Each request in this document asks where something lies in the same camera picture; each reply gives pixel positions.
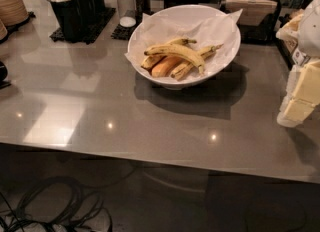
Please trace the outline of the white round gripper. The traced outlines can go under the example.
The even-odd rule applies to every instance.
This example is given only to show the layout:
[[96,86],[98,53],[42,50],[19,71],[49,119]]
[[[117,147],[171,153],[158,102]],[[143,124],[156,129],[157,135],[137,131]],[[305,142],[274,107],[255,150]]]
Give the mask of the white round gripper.
[[[298,47],[310,57],[320,56],[320,0],[312,0],[303,12],[298,28]],[[304,66],[294,65],[286,91],[294,99],[319,105],[320,60],[311,59]]]

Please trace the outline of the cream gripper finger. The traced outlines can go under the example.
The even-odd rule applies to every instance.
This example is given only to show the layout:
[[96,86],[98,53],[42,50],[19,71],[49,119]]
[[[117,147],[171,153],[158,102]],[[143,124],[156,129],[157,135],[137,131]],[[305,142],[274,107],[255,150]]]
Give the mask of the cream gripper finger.
[[314,108],[311,103],[286,96],[280,106],[277,123],[284,127],[296,127],[304,122]]

